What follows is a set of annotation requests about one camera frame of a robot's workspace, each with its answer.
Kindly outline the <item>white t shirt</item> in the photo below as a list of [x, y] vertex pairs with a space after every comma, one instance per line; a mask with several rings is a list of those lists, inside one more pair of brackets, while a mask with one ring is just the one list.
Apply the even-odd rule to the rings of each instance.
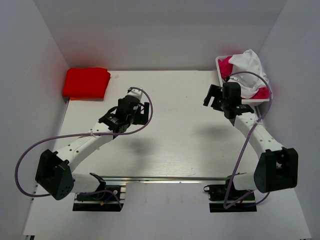
[[267, 87], [265, 82], [256, 76], [259, 75], [269, 83], [260, 58], [252, 49], [248, 49], [241, 54], [232, 55], [228, 63], [232, 65], [230, 80], [240, 85], [243, 99], [252, 99], [260, 89]]

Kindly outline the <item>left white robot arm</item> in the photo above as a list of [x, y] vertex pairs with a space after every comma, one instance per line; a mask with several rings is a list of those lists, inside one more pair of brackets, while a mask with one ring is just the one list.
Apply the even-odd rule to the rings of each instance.
[[152, 114], [149, 102], [125, 96], [93, 126], [87, 136], [81, 136], [56, 151], [45, 150], [39, 159], [35, 180], [54, 199], [62, 200], [70, 193], [90, 195], [99, 200], [105, 196], [106, 182], [93, 172], [75, 173], [77, 166], [94, 151], [126, 133], [131, 125], [146, 126]]

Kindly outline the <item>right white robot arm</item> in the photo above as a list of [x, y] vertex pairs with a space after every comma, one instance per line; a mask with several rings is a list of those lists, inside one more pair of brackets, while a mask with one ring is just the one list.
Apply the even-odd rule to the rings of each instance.
[[242, 103], [241, 87], [238, 83], [226, 82], [223, 86], [212, 84], [203, 104], [223, 112], [224, 117], [248, 138], [247, 143], [258, 157], [254, 172], [237, 174], [232, 183], [225, 187], [229, 198], [238, 199], [244, 190], [268, 193], [297, 186], [297, 151], [284, 147], [258, 122], [254, 110], [248, 104]]

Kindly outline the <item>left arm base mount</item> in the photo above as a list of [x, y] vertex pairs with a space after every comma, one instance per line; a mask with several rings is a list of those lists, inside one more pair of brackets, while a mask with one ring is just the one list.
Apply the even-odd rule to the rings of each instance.
[[74, 212], [120, 212], [124, 206], [126, 186], [107, 182], [95, 173], [74, 174]]

